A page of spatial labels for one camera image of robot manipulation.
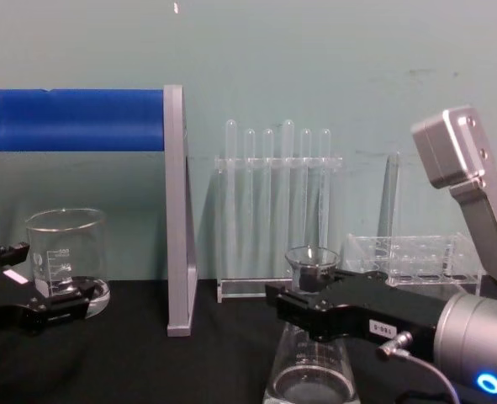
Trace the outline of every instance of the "teal wall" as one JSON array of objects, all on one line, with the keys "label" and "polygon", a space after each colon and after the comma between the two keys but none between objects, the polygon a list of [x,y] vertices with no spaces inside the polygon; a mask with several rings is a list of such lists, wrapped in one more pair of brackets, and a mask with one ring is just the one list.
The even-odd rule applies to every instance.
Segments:
[{"label": "teal wall", "polygon": [[[331,129],[349,168],[364,167],[349,176],[362,181],[344,185],[344,232],[374,232],[384,155],[415,155],[415,121],[474,104],[497,154],[497,0],[177,4],[174,13],[171,0],[0,0],[0,87],[184,85],[204,278],[214,277],[209,185],[227,119]],[[430,208],[405,193],[401,223],[464,228],[446,191],[433,194],[421,175],[415,186],[443,202]],[[0,242],[22,239],[37,210],[91,205],[108,214],[112,278],[161,277],[163,188],[162,155],[0,154]]]}]

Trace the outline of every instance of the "glassware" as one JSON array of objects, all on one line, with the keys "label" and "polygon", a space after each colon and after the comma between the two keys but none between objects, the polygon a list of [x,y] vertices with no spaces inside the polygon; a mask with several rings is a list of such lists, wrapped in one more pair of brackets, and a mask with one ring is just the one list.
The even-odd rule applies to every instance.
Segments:
[{"label": "glassware", "polygon": [[[322,247],[297,247],[286,253],[293,270],[293,290],[314,295],[333,282],[338,255]],[[286,323],[265,404],[360,403],[343,340],[318,343]]]},{"label": "glassware", "polygon": [[101,312],[110,291],[104,257],[106,216],[94,209],[58,209],[26,221],[35,287],[44,296],[64,295],[78,284],[96,284],[87,317]]}]

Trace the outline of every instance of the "glass beaker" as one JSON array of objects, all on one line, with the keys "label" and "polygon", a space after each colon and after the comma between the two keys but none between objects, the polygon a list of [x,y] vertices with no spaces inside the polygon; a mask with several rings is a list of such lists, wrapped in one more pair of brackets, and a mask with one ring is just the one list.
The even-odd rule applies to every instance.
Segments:
[{"label": "glass beaker", "polygon": [[57,209],[26,221],[34,283],[45,297],[64,295],[92,280],[87,317],[101,312],[110,290],[104,257],[105,214],[95,209]]},{"label": "glass beaker", "polygon": [[[338,255],[322,247],[297,247],[286,253],[293,290],[315,295],[334,280]],[[360,403],[344,341],[318,343],[286,323],[278,345],[265,404]]]}]

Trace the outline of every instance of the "empty test tube rack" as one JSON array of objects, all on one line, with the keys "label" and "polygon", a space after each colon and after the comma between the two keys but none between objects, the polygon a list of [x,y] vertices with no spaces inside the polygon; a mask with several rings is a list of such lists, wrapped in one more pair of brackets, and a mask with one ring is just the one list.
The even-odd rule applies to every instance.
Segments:
[{"label": "empty test tube rack", "polygon": [[225,152],[215,160],[218,301],[289,285],[289,248],[332,243],[342,159],[332,155],[331,141],[329,130],[295,133],[291,120],[277,133],[226,123]]}]

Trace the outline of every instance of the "cable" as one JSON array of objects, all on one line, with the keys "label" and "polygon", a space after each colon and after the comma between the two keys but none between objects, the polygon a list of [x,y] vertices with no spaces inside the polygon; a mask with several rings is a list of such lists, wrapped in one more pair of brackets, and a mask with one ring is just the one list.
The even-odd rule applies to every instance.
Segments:
[{"label": "cable", "polygon": [[452,400],[452,404],[460,404],[459,401],[459,396],[457,395],[456,389],[453,387],[452,383],[450,380],[435,366],[432,364],[422,360],[415,358],[414,356],[411,356],[409,352],[403,350],[403,349],[396,349],[394,352],[394,356],[397,356],[399,358],[402,358],[408,362],[411,362],[412,364],[417,364],[421,368],[429,370],[432,374],[437,376],[444,386],[447,388],[448,393],[450,394],[450,398]]}]

